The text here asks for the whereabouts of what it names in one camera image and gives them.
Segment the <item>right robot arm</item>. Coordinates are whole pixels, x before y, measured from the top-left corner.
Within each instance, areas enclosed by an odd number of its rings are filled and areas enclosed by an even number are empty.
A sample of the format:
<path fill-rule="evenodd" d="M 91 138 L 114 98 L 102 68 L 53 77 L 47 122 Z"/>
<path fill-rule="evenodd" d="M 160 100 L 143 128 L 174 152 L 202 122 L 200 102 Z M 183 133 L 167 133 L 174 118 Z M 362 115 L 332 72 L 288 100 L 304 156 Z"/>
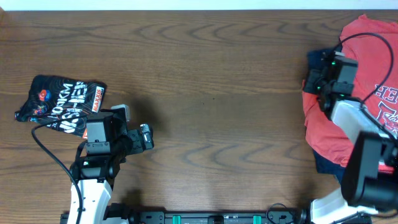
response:
<path fill-rule="evenodd" d="M 311 223 L 370 223 L 397 210 L 397 171 L 379 171 L 380 163 L 397 167 L 397 136 L 352 96 L 357 69 L 357 61 L 332 50 L 305 80 L 304 92 L 317 96 L 320 110 L 354 145 L 340 188 L 311 203 Z"/>

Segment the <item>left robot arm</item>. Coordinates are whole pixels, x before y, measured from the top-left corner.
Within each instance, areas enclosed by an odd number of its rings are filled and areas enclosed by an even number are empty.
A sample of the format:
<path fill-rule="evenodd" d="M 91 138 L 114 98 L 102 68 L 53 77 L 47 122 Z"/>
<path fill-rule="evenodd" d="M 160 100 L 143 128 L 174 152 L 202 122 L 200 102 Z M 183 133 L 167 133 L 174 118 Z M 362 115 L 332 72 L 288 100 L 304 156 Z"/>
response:
<path fill-rule="evenodd" d="M 85 143 L 78 147 L 70 167 L 70 211 L 61 223 L 135 223 L 137 217 L 120 203 L 110 204 L 114 181 L 126 157 L 154 148 L 152 128 L 144 123 L 128 129 L 127 105 L 91 114 L 86 120 Z"/>

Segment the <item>red soccer t-shirt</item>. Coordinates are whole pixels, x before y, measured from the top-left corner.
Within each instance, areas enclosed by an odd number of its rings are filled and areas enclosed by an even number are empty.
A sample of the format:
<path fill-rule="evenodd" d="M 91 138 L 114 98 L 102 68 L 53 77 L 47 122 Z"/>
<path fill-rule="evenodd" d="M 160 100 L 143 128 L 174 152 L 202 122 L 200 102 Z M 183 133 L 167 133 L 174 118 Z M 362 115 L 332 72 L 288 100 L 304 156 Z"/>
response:
<path fill-rule="evenodd" d="M 368 111 L 397 134 L 397 23 L 359 16 L 343 28 L 342 52 L 358 61 L 353 97 L 364 99 Z M 359 120 L 347 107 L 337 122 L 321 111 L 316 95 L 303 93 L 305 139 L 321 156 L 345 168 L 354 149 Z"/>

